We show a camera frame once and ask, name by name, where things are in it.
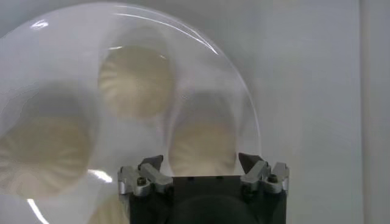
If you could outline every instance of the bolt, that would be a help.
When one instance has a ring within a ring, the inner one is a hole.
[[[144,186],[146,184],[146,178],[145,177],[138,177],[138,179],[136,179],[136,184],[138,186]]]
[[[275,174],[268,176],[267,181],[270,183],[278,183],[278,177]]]

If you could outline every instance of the steamed dumpling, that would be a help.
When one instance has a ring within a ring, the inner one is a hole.
[[[158,52],[125,46],[114,50],[103,62],[99,87],[118,116],[152,117],[168,106],[174,76],[168,59]]]
[[[231,131],[212,123],[189,124],[174,133],[169,163],[176,176],[231,175],[235,168]]]
[[[119,200],[119,195],[106,199],[91,216],[88,224],[129,224],[126,210]]]
[[[86,171],[90,149],[76,121],[33,118],[0,139],[0,188],[24,198],[56,195]]]

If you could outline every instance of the screw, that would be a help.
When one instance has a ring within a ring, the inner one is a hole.
[[[138,177],[138,179],[136,179],[136,184],[138,186],[144,186],[146,184],[146,178],[145,177]]]
[[[278,177],[275,174],[268,176],[267,181],[270,183],[278,183]]]

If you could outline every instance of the metal bracket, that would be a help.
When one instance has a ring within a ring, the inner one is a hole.
[[[264,180],[265,190],[271,194],[278,194],[282,190],[288,193],[289,168],[285,163],[276,163],[272,174]]]
[[[121,195],[133,193],[137,197],[147,196],[151,191],[151,182],[141,177],[133,167],[124,166],[118,172],[118,191]]]
[[[257,161],[251,170],[240,177],[241,183],[248,186],[251,191],[258,189],[259,181],[268,177],[271,167],[266,161]]]
[[[168,188],[173,187],[173,178],[161,174],[149,163],[141,165],[140,174],[149,179],[159,193],[165,193]]]

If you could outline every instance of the white wall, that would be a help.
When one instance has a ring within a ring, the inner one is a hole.
[[[390,219],[390,1],[362,0],[365,222]]]
[[[2,2],[0,36],[90,1]],[[288,223],[363,222],[358,0],[131,2],[198,27],[238,67],[255,98],[263,156],[291,168]]]

